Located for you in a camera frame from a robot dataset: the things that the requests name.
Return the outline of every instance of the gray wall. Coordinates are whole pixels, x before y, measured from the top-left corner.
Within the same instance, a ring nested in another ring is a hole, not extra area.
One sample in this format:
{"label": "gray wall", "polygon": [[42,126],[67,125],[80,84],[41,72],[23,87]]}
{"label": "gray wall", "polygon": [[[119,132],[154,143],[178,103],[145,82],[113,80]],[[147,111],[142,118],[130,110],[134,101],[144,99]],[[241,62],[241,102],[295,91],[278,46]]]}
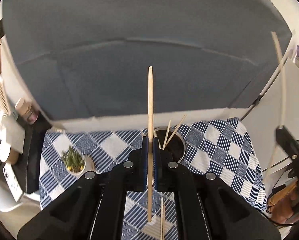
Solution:
{"label": "gray wall", "polygon": [[277,67],[288,26],[268,0],[3,0],[6,38],[52,120],[246,108]]}

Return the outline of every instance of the checkered tablecloth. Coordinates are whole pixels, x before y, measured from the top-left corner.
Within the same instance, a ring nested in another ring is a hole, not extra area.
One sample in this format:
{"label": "checkered tablecloth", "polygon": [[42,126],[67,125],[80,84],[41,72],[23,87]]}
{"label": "checkered tablecloth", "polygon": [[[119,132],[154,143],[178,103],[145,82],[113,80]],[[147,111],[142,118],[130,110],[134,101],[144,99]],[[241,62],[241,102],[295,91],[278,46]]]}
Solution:
{"label": "checkered tablecloth", "polygon": [[[40,201],[46,207],[77,178],[65,169],[60,156],[70,145],[89,155],[97,173],[110,171],[124,162],[130,151],[141,148],[144,130],[89,133],[47,133],[40,166]],[[183,124],[178,132],[186,142],[182,162],[190,171],[214,172],[251,206],[263,211],[266,194],[262,171],[244,125],[237,119]],[[166,202],[165,239],[177,239],[173,193],[153,193],[152,222],[147,222],[147,193],[128,192],[122,239],[160,238],[160,199]]]}

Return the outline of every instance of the metal screw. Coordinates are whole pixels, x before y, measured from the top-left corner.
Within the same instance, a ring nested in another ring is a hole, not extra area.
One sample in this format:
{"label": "metal screw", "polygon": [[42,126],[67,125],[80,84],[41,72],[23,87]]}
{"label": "metal screw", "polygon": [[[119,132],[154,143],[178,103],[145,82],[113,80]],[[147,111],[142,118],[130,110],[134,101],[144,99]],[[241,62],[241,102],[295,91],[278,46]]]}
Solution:
{"label": "metal screw", "polygon": [[170,167],[171,169],[177,168],[177,163],[176,162],[169,162],[168,163],[168,167]]}
{"label": "metal screw", "polygon": [[85,173],[85,178],[86,179],[93,179],[95,177],[95,173],[92,171],[88,171]]}
{"label": "metal screw", "polygon": [[131,167],[133,167],[134,163],[131,161],[126,161],[126,162],[124,162],[123,165],[125,168],[131,168]]}
{"label": "metal screw", "polygon": [[209,180],[213,180],[216,178],[215,174],[212,172],[206,173],[206,178]]}

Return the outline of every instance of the metal bowl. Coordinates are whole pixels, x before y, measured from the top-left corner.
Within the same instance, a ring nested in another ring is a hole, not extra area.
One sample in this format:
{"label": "metal bowl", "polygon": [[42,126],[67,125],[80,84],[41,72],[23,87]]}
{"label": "metal bowl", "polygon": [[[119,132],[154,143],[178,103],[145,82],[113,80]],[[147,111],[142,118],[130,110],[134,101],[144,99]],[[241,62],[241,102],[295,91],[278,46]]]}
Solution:
{"label": "metal bowl", "polygon": [[[166,135],[166,129],[167,127],[158,127],[155,129],[155,132],[157,133],[157,137],[160,141],[161,146],[163,146],[165,135]],[[168,132],[168,138],[173,133],[174,129],[170,128]],[[172,156],[173,160],[175,162],[180,163],[186,153],[186,143],[184,141],[184,138],[179,132],[176,132],[171,139],[171,141],[168,143],[168,145],[165,147],[165,150],[169,151]]]}

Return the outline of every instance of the green vegetable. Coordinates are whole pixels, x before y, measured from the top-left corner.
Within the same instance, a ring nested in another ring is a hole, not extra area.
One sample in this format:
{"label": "green vegetable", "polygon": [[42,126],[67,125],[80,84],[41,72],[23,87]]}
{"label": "green vegetable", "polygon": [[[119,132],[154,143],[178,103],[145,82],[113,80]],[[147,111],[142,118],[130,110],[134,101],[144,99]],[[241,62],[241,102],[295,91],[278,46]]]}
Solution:
{"label": "green vegetable", "polygon": [[82,156],[72,146],[67,152],[63,152],[61,159],[66,167],[71,167],[72,172],[80,172],[85,164]]}

